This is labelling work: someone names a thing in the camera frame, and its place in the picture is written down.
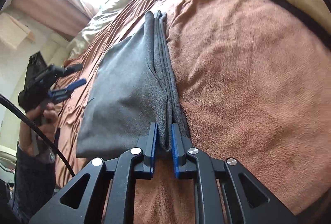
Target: folded gray towel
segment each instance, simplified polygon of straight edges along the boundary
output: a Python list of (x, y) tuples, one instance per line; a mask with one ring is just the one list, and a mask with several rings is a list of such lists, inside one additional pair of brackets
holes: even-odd
[(189, 136), (164, 36), (166, 14), (148, 11), (131, 37), (102, 59), (77, 138), (78, 158), (112, 159), (135, 147), (158, 123), (158, 143), (171, 151), (171, 124)]

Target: black sleeve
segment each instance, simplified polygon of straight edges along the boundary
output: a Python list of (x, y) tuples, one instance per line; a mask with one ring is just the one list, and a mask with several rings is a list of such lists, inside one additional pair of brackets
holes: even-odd
[(52, 197), (55, 188), (55, 164), (42, 163), (17, 146), (16, 182), (13, 213), (21, 223), (30, 218)]

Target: black strap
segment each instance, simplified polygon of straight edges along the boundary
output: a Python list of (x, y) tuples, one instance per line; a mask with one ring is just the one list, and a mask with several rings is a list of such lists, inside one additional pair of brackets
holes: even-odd
[(286, 0), (271, 0), (274, 3), (278, 4), (282, 8), (289, 11), (292, 15), (298, 18), (308, 29), (310, 29), (323, 43), (324, 45), (331, 51), (331, 36), (329, 33), (318, 24), (312, 17), (307, 15), (305, 12), (296, 8)]

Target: bed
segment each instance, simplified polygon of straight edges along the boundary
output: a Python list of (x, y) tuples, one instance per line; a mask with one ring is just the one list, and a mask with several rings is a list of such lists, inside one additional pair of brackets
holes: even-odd
[[(331, 33), (329, 0), (287, 1)], [(83, 70), (58, 83), (87, 79), (59, 120), (59, 149), (74, 171), (89, 161), (75, 152), (98, 64), (137, 31), (148, 10), (167, 13), (167, 44), (193, 144), (214, 158), (235, 156), (301, 223), (317, 222), (331, 202), (331, 55), (309, 25), (271, 0), (108, 2), (71, 42), (65, 64), (82, 63)], [(194, 223), (192, 182), (176, 181), (169, 159), (156, 167), (152, 181), (137, 182), (135, 223)], [(60, 159), (56, 174), (60, 187), (70, 180)]]

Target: black device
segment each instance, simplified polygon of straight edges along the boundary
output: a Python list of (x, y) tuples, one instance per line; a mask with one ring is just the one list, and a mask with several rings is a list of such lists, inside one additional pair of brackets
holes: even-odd
[[(100, 223), (112, 179), (104, 224), (133, 223), (136, 179), (154, 173), (158, 125), (137, 146), (119, 158), (95, 158), (52, 197), (29, 224)], [(192, 147), (172, 125), (174, 172), (178, 179), (193, 179), (195, 219), (198, 224), (224, 224), (217, 180), (221, 186), (228, 224), (296, 224), (296, 217), (238, 160), (214, 159)]]
[[(47, 123), (42, 116), (43, 110), (47, 104), (53, 102), (57, 104), (71, 97), (73, 91), (86, 83), (85, 79), (75, 81), (65, 89), (53, 90), (50, 88), (60, 77), (66, 77), (83, 68), (82, 64), (71, 65), (67, 68), (56, 67), (54, 64), (47, 66), (44, 58), (37, 52), (29, 59), (26, 70), (24, 90), (19, 93), (19, 105), (25, 112), (41, 106), (41, 116), (34, 120), (37, 126)], [(44, 142), (38, 139), (35, 131), (31, 131), (31, 139), (34, 149), (34, 155), (38, 156), (42, 162), (54, 162), (55, 155), (51, 148)]]
[(19, 93), (19, 106), (25, 112), (36, 108), (48, 97), (48, 92), (57, 79), (82, 68), (82, 64), (75, 64), (65, 69), (56, 67), (54, 64), (47, 66), (40, 52), (32, 55), (26, 70), (24, 90)]

